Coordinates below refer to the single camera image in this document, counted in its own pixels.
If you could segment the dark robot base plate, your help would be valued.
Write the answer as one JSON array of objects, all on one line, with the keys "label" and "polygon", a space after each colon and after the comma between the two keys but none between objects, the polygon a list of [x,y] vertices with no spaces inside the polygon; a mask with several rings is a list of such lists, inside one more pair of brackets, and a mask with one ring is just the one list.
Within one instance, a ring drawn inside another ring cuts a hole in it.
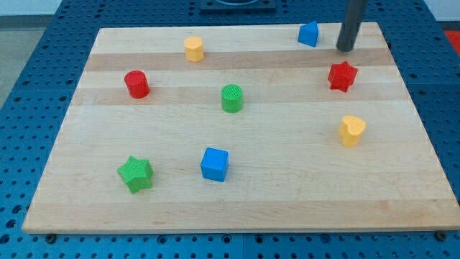
[{"label": "dark robot base plate", "polygon": [[200,12],[275,11],[275,0],[197,0]]}]

